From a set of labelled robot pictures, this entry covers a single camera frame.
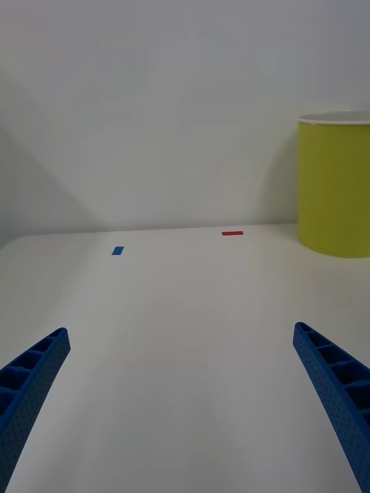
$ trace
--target white table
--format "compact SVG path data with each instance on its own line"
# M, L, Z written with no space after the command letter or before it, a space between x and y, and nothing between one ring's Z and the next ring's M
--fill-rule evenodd
M370 365L370 260L228 229L0 252L0 367L59 326L72 345L7 493L359 491L292 337L303 320Z

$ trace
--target white rim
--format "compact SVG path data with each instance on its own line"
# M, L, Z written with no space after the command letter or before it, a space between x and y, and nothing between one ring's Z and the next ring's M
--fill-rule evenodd
M370 125L370 109L314 113L299 116L298 121L311 125Z

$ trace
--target white wall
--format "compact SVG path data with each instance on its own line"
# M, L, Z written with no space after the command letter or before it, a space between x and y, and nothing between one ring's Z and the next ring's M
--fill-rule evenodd
M5 222L294 220L296 115L368 103L369 19L366 0L2 0Z

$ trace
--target yellow container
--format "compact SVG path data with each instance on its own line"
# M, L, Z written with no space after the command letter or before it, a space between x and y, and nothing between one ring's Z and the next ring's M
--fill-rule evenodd
M370 111L306 115L299 126L298 235L336 257L370 257Z

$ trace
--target red tape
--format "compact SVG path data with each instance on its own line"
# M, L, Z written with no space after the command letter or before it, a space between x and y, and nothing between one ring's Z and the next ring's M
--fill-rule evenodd
M243 235L243 231L223 231L222 236L239 236Z

